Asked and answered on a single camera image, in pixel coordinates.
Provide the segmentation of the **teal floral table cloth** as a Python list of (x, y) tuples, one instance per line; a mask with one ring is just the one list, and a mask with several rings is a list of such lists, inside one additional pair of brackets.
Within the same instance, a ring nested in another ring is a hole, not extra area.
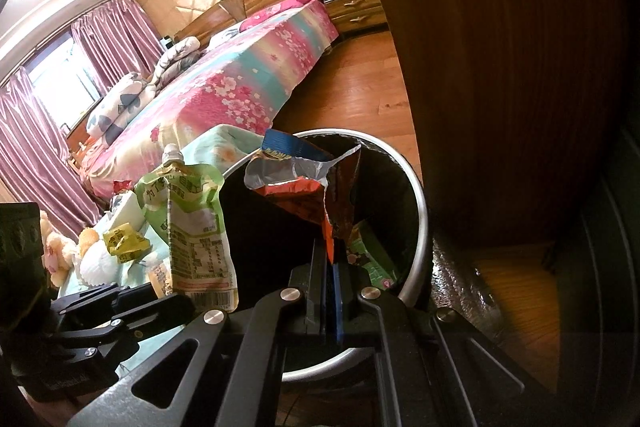
[[(181, 153), (187, 164), (210, 164), (221, 173), (225, 173), (240, 159), (253, 153), (261, 145), (262, 136), (259, 134), (226, 124), (218, 124), (183, 147)], [(131, 261), (119, 265), (114, 277), (111, 278), (111, 282), (116, 282), (119, 286), (136, 287), (148, 283), (149, 269), (168, 257), (168, 246), (149, 226), (148, 222), (143, 223), (140, 233), (149, 239), (152, 251), (141, 261)], [(179, 325), (140, 341), (139, 350), (117, 366), (116, 374), (119, 377), (126, 376), (182, 330), (183, 325)]]

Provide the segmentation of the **yellow wrapper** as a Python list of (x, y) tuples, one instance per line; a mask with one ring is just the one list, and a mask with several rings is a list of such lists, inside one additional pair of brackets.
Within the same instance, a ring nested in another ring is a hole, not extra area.
[(118, 263), (126, 263), (142, 258), (151, 249), (149, 239), (140, 234), (129, 222), (106, 231), (103, 240), (107, 252)]

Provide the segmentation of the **folded grey white quilt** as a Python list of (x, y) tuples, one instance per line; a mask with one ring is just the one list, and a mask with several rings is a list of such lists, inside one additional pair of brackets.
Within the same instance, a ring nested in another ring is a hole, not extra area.
[(201, 43), (198, 38), (186, 37), (168, 48), (154, 66), (149, 84), (159, 88), (176, 78), (195, 63), (201, 56)]

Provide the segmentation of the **cream teddy bear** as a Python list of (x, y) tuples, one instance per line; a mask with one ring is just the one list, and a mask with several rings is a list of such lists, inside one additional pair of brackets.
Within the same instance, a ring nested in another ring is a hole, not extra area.
[(51, 223), (49, 216), (40, 211), (40, 233), (43, 246), (41, 256), (43, 268), (54, 288), (61, 288), (68, 274), (74, 269), (77, 244), (61, 234)]

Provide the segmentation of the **pink curtain left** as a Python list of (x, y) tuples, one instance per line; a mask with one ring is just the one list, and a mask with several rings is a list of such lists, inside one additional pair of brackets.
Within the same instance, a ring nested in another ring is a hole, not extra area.
[(77, 239), (101, 210), (70, 165), (70, 151), (24, 68), (1, 87), (1, 181), (19, 202), (34, 202), (63, 235)]

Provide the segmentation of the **pink curtain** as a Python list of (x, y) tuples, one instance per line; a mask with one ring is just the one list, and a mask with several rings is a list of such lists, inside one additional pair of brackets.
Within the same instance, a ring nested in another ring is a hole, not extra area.
[(149, 78), (163, 54), (160, 35), (136, 0), (105, 1), (73, 20), (70, 33), (96, 72), (101, 94), (130, 72)]
[(70, 151), (24, 68), (1, 87), (1, 181), (19, 202), (34, 202), (63, 235), (77, 239), (101, 210), (70, 165)]

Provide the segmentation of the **pink pillow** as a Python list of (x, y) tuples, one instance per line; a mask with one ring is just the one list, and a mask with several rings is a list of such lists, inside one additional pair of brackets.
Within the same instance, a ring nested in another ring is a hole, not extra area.
[(242, 21), (242, 23), (240, 23), (239, 30), (241, 32), (249, 30), (250, 28), (253, 28), (265, 22), (266, 20), (269, 20), (271, 17), (279, 13), (282, 13), (289, 9), (302, 8), (303, 6), (310, 3), (311, 1), (316, 1), (316, 0), (281, 0), (247, 17), (245, 20)]

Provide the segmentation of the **pink curtain right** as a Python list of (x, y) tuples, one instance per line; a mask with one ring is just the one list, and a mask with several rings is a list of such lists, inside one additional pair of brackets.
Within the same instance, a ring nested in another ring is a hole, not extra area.
[(96, 72), (101, 94), (130, 72), (149, 78), (163, 54), (160, 35), (136, 0), (105, 1), (73, 20), (70, 33)]

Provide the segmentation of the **round metal trash bin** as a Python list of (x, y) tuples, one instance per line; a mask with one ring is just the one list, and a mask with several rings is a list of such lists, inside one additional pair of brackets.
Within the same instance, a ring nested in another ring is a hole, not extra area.
[[(314, 129), (299, 139), (338, 155), (360, 146), (358, 179), (350, 193), (355, 219), (381, 244), (398, 270), (392, 291), (413, 306), (431, 276), (428, 213), (423, 188), (408, 160), (384, 141), (355, 130)], [(224, 173), (220, 202), (224, 210), (231, 257), (239, 282), (241, 309), (250, 309), (265, 295), (293, 285), (308, 289), (320, 230), (317, 225), (267, 202), (244, 184), (244, 156)], [(322, 339), (319, 308), (303, 321), (311, 345), (296, 345), (285, 358), (287, 384), (322, 381), (344, 373), (368, 356), (363, 348), (340, 350)]]

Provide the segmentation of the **bed with floral sheet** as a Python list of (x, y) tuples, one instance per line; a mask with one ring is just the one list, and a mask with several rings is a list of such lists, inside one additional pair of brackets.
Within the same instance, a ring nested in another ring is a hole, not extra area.
[(163, 87), (111, 145), (96, 141), (82, 184), (108, 199), (115, 183), (153, 170), (166, 145), (185, 147), (218, 124), (264, 134), (336, 37), (319, 0), (239, 30)]

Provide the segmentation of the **wooden nightstand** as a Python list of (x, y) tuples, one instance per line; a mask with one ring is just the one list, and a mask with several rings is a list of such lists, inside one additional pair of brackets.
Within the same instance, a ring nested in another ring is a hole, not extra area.
[(387, 25), (381, 0), (323, 0), (323, 4), (333, 25), (343, 36)]

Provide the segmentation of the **red blue snack bag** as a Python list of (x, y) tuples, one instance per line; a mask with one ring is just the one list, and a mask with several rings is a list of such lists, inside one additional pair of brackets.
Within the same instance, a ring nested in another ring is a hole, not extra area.
[(326, 259), (335, 263), (345, 258), (367, 271), (372, 286), (385, 291), (398, 280), (395, 265), (382, 247), (364, 239), (352, 202), (363, 151), (360, 140), (333, 154), (270, 129), (245, 168), (244, 184), (292, 215), (319, 225)]

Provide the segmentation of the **folded heart pattern quilt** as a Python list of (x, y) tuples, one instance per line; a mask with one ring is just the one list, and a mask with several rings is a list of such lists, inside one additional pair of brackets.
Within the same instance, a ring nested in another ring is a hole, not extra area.
[(153, 83), (138, 72), (130, 72), (120, 78), (93, 109), (86, 126), (88, 135), (111, 145), (155, 95)]

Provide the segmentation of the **dark wooden door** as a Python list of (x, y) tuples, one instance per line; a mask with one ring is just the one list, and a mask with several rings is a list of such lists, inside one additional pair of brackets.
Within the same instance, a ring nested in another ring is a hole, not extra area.
[(468, 246), (582, 228), (625, 98), (634, 0), (382, 0), (435, 229)]

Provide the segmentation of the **green drink pouch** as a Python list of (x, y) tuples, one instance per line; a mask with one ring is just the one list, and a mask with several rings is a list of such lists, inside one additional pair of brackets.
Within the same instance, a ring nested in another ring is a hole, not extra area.
[(239, 306), (238, 279), (220, 190), (224, 177), (207, 164), (188, 165), (176, 144), (165, 147), (160, 167), (136, 184), (138, 204), (168, 254), (149, 269), (157, 296), (183, 295), (198, 312), (231, 313)]

